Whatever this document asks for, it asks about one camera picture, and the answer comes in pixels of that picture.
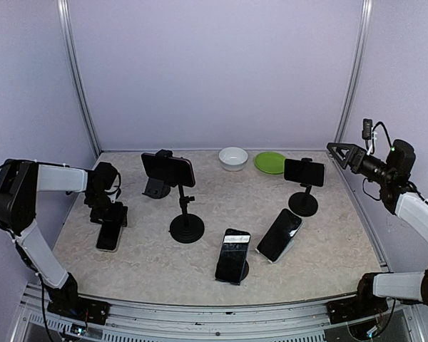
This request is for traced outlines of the purple edged black phone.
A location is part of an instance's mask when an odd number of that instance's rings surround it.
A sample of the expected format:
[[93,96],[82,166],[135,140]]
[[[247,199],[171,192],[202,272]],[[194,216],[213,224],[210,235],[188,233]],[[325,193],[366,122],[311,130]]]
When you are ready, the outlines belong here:
[[156,154],[143,153],[141,160],[146,175],[160,180],[172,187],[182,185],[195,186],[195,175],[190,160],[182,157],[161,157]]

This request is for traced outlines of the dark round base phone stand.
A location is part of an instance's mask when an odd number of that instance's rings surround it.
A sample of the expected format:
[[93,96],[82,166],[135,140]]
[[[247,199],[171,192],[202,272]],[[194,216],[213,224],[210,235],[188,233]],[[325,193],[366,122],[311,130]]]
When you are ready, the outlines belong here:
[[249,263],[246,261],[245,265],[243,267],[243,271],[242,271],[242,274],[241,274],[240,281],[243,281],[248,276],[249,271],[250,271]]

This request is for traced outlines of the tall black pole phone stand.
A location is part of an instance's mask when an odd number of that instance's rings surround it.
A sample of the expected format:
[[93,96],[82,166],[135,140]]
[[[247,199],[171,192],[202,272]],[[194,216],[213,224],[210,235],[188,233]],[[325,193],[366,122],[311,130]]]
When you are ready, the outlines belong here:
[[[156,153],[161,157],[173,157],[170,150],[160,150]],[[188,213],[188,204],[195,200],[194,196],[187,196],[182,185],[176,185],[179,193],[179,206],[182,214],[170,223],[170,235],[174,240],[183,244],[191,244],[198,241],[204,234],[205,226],[202,219],[195,214]]]

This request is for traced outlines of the blue edged black phone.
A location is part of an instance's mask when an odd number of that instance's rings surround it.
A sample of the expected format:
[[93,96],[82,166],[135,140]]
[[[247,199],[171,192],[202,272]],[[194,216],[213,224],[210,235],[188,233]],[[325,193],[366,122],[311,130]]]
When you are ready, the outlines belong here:
[[215,269],[215,279],[240,285],[247,263],[251,235],[237,229],[226,229]]

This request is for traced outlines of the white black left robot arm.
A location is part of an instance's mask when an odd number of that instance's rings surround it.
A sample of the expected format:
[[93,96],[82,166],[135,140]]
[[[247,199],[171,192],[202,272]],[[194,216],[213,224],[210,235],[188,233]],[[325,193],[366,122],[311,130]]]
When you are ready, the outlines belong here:
[[91,221],[123,224],[125,207],[118,201],[122,177],[109,162],[93,170],[36,160],[8,159],[0,165],[0,229],[11,235],[18,253],[45,285],[51,302],[69,316],[80,316],[86,302],[78,284],[54,256],[36,221],[40,192],[82,193]]

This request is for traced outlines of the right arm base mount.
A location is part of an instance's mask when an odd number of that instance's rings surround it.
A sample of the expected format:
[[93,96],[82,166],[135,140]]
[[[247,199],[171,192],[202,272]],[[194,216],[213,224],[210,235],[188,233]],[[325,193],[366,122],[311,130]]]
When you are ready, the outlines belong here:
[[388,310],[387,300],[383,298],[360,301],[356,296],[329,301],[326,304],[331,324],[344,323],[373,316]]

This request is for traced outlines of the phone with clear case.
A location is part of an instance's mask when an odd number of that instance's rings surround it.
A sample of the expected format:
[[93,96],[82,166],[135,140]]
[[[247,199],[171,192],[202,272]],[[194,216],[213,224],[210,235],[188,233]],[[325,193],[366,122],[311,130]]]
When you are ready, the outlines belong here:
[[121,237],[122,226],[115,222],[104,222],[96,242],[96,248],[105,252],[115,252]]

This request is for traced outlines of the short black pole phone stand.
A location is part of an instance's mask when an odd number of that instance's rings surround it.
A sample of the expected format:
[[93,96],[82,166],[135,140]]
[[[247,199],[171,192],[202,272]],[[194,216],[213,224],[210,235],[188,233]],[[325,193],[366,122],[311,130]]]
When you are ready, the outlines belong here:
[[[312,161],[312,158],[304,157],[301,160]],[[318,210],[317,200],[310,194],[312,185],[300,184],[305,188],[304,192],[296,192],[288,201],[289,208],[301,217],[311,217]]]

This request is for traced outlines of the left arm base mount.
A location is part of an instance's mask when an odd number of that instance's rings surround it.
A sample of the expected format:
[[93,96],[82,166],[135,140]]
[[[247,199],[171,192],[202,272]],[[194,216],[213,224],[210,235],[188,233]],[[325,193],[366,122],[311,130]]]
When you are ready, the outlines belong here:
[[74,309],[63,309],[54,302],[50,302],[47,309],[51,314],[104,326],[110,307],[111,305],[106,301],[80,297]]

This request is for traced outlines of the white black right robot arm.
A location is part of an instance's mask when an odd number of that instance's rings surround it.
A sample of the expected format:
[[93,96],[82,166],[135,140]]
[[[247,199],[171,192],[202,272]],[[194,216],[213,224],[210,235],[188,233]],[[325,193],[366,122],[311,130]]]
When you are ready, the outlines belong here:
[[[369,155],[355,144],[329,142],[327,149],[337,164],[379,185],[379,201],[394,216],[413,228],[428,243],[428,200],[409,181],[416,155],[414,148],[400,139],[392,143],[387,159]],[[379,298],[420,302],[428,306],[428,267],[424,271],[365,274],[351,311],[366,316]]]

